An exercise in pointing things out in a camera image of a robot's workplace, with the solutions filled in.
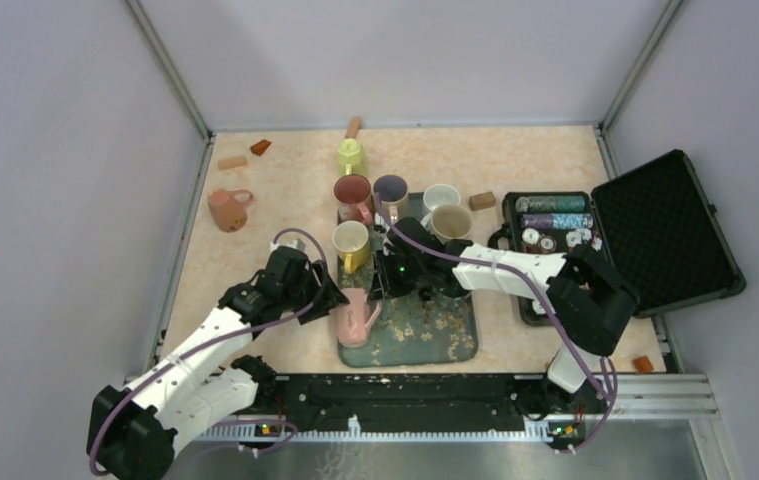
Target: white wall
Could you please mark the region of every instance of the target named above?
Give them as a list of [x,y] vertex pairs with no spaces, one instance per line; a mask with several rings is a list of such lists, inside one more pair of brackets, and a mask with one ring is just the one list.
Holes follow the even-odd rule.
[[89,478],[200,149],[122,2],[0,0],[0,479]]
[[748,478],[759,479],[759,2],[691,2],[613,133],[626,169],[692,158],[749,282],[670,315],[686,364],[709,375]]
[[599,121],[666,2],[145,0],[214,129]]

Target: mug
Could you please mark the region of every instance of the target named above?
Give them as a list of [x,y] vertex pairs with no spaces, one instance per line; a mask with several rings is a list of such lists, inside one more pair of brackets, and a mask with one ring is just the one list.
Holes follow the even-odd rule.
[[338,176],[367,176],[367,158],[364,147],[354,138],[347,138],[338,145]]
[[344,261],[344,271],[353,274],[370,258],[370,233],[361,222],[349,220],[332,233],[332,244]]
[[363,288],[342,288],[350,301],[349,305],[335,308],[335,319],[338,323],[338,341],[345,347],[360,347],[367,343],[370,327],[382,313],[382,302],[376,304],[376,309],[370,313],[367,302],[367,290]]
[[441,205],[461,205],[461,194],[450,185],[438,183],[423,192],[423,206],[427,213],[420,222],[426,230],[432,229],[432,212]]
[[[238,200],[238,195],[247,195],[246,200]],[[225,190],[218,188],[208,196],[208,210],[214,223],[224,232],[237,232],[247,221],[246,207],[253,201],[249,190]]]
[[408,184],[398,175],[384,175],[373,182],[373,192],[379,194],[382,209],[391,223],[408,213]]
[[432,233],[442,243],[454,238],[469,238],[473,215],[460,205],[441,205],[432,212]]
[[338,215],[342,222],[356,220],[373,225],[373,195],[370,180],[361,175],[345,175],[335,182],[335,199],[338,200]]

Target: wooden tabletop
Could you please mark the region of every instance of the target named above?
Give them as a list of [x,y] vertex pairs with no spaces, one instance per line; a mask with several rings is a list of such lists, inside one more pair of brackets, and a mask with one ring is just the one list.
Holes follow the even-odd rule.
[[[218,134],[194,220],[163,352],[171,352],[193,332],[225,290],[263,268],[273,236],[285,227],[309,231],[324,246],[330,263],[335,250],[338,178],[336,150],[344,130]],[[261,139],[272,145],[261,157],[249,147]],[[410,191],[435,183],[455,186],[465,202],[470,195],[493,191],[499,201],[509,191],[591,191],[607,180],[590,126],[439,129],[367,129],[358,134],[368,154],[370,180],[394,173]],[[220,171],[221,159],[247,155],[248,165]],[[217,188],[246,188],[255,194],[246,226],[224,233],[214,225],[205,197]],[[475,242],[485,244],[502,224],[498,208],[474,212]],[[311,258],[317,253],[309,244]],[[264,331],[236,356],[262,355],[280,373],[539,373],[560,346],[552,327],[529,327],[508,295],[473,293],[479,351],[460,363],[353,369],[338,358],[332,322],[296,321]],[[664,371],[661,351],[649,319],[632,319],[613,360],[622,372],[634,372],[632,360],[649,357]]]

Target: yellow mug handle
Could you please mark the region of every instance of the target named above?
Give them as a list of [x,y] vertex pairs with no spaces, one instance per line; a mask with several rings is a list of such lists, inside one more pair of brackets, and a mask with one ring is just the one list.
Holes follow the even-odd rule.
[[355,270],[358,268],[357,265],[355,265],[355,255],[352,253],[348,253],[344,256],[344,271],[347,272],[347,275],[352,275],[355,273]]

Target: pink mug handle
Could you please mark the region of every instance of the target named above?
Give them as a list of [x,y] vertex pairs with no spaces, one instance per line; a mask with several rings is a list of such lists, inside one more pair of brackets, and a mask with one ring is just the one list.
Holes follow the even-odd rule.
[[255,197],[253,197],[252,192],[250,192],[249,190],[247,190],[245,188],[242,188],[240,190],[229,190],[229,195],[231,195],[233,197],[236,197],[236,196],[241,195],[241,194],[249,195],[249,198],[246,199],[246,200],[244,200],[244,201],[240,201],[237,198],[235,199],[238,203],[240,203],[243,206],[247,206],[247,205],[251,204],[253,200],[255,200]]
[[370,330],[370,327],[373,326],[373,322],[376,321],[377,318],[379,318],[379,314],[382,313],[382,301],[380,300],[376,304],[376,310],[373,310],[373,315],[370,316],[370,319],[367,320],[367,323],[364,324],[365,330]]
[[358,211],[361,212],[361,223],[367,225],[368,227],[373,226],[373,214],[370,212],[370,209],[367,208],[367,205],[363,203],[358,204]]

